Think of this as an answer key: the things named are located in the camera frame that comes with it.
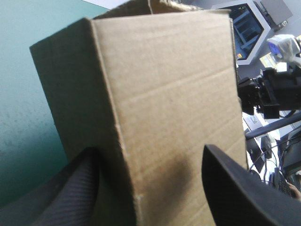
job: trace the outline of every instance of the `office equipment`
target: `office equipment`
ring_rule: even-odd
[[[273,181],[274,187],[278,191],[280,191],[280,192],[282,192],[282,193],[284,193],[288,196],[291,196],[291,190],[290,190],[287,182],[285,181],[284,176],[279,171],[279,169],[275,170],[274,177],[273,177],[272,181]]]
[[[265,158],[270,159],[272,157],[271,139],[268,135],[261,137],[261,150],[265,152]]]
[[[249,65],[270,31],[268,22],[251,0],[224,2],[212,8],[231,9],[237,64]]]
[[[261,4],[264,12],[269,18],[271,27],[277,31],[287,24],[287,19],[292,17],[291,10],[283,0],[262,0]]]
[[[301,170],[301,128],[295,129],[287,137],[290,141],[283,154],[282,168],[284,173],[289,176]]]
[[[246,148],[250,154],[252,162],[255,163],[256,169],[258,170],[258,172],[260,172],[264,165],[265,156],[263,155],[262,157],[260,157],[262,151],[257,145],[255,138],[246,141]]]

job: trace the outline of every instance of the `box flap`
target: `box flap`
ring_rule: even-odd
[[[202,8],[178,4],[171,0],[130,0],[94,19],[104,19],[119,16],[139,16],[147,14],[197,11]]]

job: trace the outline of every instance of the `corrugated cardboard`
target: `corrugated cardboard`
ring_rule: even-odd
[[[214,225],[204,144],[246,164],[227,13],[82,19],[31,52],[68,157],[101,152],[93,225]]]

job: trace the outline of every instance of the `black machine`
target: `black machine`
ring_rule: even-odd
[[[279,111],[301,108],[301,40],[293,35],[275,35],[268,39],[272,56],[288,64],[287,71],[269,68],[261,77],[245,78],[238,83],[243,112],[253,115],[254,107],[265,119],[279,118]]]
[[[279,118],[279,111],[293,113],[301,108],[301,69],[296,66],[278,73],[271,68],[260,78],[243,79],[238,83],[238,96],[247,114],[253,115],[254,107],[265,119]]]

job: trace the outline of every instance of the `computer monitor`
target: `computer monitor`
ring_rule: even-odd
[[[283,156],[283,171],[289,176],[301,170],[301,128],[290,132],[289,141],[286,146],[286,153]]]

